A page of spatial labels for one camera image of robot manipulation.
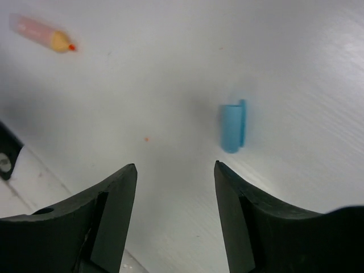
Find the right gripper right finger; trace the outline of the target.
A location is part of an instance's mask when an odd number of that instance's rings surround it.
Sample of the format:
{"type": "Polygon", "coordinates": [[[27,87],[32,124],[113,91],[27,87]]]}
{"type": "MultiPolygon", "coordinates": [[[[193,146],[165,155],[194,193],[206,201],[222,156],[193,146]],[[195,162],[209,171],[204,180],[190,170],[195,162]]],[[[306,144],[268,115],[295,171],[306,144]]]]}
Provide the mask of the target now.
{"type": "Polygon", "coordinates": [[[362,272],[363,207],[317,213],[250,184],[222,162],[214,179],[230,272],[362,272]]]}

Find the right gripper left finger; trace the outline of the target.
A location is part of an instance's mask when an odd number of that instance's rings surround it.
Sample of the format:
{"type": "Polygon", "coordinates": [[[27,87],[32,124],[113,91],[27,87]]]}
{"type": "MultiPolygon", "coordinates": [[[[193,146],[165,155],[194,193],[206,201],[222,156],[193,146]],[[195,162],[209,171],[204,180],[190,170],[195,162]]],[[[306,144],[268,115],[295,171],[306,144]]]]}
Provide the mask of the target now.
{"type": "Polygon", "coordinates": [[[1,218],[1,272],[119,272],[136,185],[128,164],[31,215],[1,218]]]}

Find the blue pen cap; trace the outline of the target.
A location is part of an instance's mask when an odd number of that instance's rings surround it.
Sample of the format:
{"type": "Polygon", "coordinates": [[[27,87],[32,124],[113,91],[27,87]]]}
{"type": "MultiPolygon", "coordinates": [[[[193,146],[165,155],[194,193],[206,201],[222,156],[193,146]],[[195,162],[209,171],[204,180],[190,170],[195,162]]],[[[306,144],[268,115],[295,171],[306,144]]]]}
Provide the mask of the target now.
{"type": "Polygon", "coordinates": [[[246,100],[221,106],[220,146],[227,153],[234,154],[245,145],[246,110],[246,100]]]}

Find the orange pencil-shaped pen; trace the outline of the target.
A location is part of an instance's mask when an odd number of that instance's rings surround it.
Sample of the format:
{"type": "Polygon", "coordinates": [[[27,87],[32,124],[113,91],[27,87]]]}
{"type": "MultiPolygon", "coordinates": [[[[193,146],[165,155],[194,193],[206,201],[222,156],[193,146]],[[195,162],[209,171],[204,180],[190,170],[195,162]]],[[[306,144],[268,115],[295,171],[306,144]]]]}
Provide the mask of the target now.
{"type": "Polygon", "coordinates": [[[38,20],[20,14],[10,14],[9,26],[12,31],[20,36],[57,53],[76,51],[76,46],[65,32],[38,20]]]}

